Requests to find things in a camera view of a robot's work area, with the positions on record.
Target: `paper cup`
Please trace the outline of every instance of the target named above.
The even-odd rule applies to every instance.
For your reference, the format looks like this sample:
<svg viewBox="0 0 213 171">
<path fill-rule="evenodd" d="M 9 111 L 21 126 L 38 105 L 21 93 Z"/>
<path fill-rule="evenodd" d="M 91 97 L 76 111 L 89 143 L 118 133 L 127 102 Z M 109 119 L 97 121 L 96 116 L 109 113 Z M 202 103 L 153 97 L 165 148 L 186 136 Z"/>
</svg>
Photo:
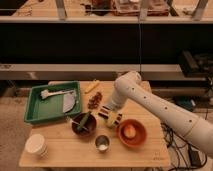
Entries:
<svg viewBox="0 0 213 171">
<path fill-rule="evenodd" d="M 33 134 L 25 144 L 25 150 L 37 156 L 44 156 L 47 153 L 47 145 L 44 136 L 41 134 Z"/>
</svg>

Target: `floor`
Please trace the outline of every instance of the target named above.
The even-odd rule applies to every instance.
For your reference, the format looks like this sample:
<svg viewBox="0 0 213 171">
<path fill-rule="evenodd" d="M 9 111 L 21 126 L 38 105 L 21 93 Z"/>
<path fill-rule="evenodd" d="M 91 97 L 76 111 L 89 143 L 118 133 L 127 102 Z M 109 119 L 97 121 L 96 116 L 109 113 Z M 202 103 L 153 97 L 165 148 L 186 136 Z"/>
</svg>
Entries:
<svg viewBox="0 0 213 171">
<path fill-rule="evenodd" d="M 0 171 L 40 171 L 43 169 L 35 168 L 20 168 L 18 166 L 19 157 L 24 148 L 24 143 L 28 137 L 31 126 L 23 122 L 23 117 L 27 102 L 27 91 L 19 93 L 18 97 L 13 96 L 11 90 L 3 91 L 0 95 Z M 201 116 L 205 116 L 205 112 L 199 112 Z M 213 112 L 208 113 L 208 120 L 213 123 Z M 176 138 L 178 146 L 181 146 L 183 142 Z M 188 161 L 186 148 L 181 149 L 184 157 Z M 171 161 L 174 165 L 177 165 L 177 155 L 173 149 L 169 149 Z M 63 171 L 70 169 L 56 168 L 54 170 Z M 100 169 L 72 169 L 72 170 L 100 170 Z M 102 169 L 102 170 L 120 170 L 120 169 Z M 122 169 L 122 170 L 141 170 L 141 169 Z M 198 171 L 213 171 L 212 159 L 208 159 L 207 164 L 204 168 Z"/>
</svg>

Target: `egg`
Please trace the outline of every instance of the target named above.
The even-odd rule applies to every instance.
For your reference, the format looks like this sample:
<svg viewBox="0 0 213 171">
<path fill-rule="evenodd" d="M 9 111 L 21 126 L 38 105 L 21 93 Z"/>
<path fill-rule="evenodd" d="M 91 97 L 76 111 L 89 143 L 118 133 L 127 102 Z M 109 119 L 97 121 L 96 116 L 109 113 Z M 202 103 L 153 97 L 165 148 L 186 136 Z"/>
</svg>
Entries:
<svg viewBox="0 0 213 171">
<path fill-rule="evenodd" d="M 133 139 L 136 136 L 136 129 L 132 124 L 127 124 L 123 128 L 123 133 L 126 138 Z"/>
</svg>

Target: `brown bowl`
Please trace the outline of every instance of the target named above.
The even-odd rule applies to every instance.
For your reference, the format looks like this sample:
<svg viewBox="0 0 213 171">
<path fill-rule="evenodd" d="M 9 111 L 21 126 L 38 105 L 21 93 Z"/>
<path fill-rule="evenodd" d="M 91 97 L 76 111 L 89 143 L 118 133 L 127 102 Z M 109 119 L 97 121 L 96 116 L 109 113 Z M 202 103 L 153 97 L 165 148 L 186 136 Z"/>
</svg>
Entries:
<svg viewBox="0 0 213 171">
<path fill-rule="evenodd" d="M 125 127 L 127 125 L 131 125 L 134 127 L 134 131 L 133 131 L 134 136 L 133 137 L 127 137 L 125 135 Z M 145 127 L 135 119 L 124 120 L 123 122 L 121 122 L 118 125 L 116 131 L 117 131 L 117 135 L 118 135 L 118 138 L 120 139 L 120 141 L 124 145 L 131 147 L 131 148 L 136 148 L 136 147 L 141 146 L 145 142 L 146 136 L 147 136 Z"/>
<path fill-rule="evenodd" d="M 97 125 L 95 117 L 92 114 L 90 114 L 87 122 L 84 125 L 84 128 L 82 128 L 81 131 L 79 131 L 77 129 L 78 124 L 76 124 L 76 123 L 80 123 L 80 121 L 83 119 L 83 117 L 85 115 L 86 115 L 86 113 L 79 114 L 78 116 L 76 116 L 73 119 L 73 122 L 72 122 L 73 132 L 80 137 L 88 137 L 88 136 L 94 134 L 96 125 Z"/>
</svg>

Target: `box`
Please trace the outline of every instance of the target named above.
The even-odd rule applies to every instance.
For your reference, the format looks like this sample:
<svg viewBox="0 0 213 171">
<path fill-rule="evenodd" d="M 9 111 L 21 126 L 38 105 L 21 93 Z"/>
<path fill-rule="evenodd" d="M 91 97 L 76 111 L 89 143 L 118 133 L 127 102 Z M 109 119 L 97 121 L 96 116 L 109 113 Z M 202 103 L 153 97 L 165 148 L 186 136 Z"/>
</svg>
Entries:
<svg viewBox="0 0 213 171">
<path fill-rule="evenodd" d="M 60 90 L 75 90 L 76 103 L 73 109 L 64 114 L 63 111 L 63 97 L 64 94 L 41 98 L 41 91 L 48 89 L 50 92 Z M 42 85 L 32 87 L 29 99 L 27 102 L 26 113 L 24 121 L 27 123 L 37 124 L 49 122 L 66 116 L 74 117 L 82 110 L 80 84 L 78 81 L 67 82 L 55 85 Z"/>
</svg>

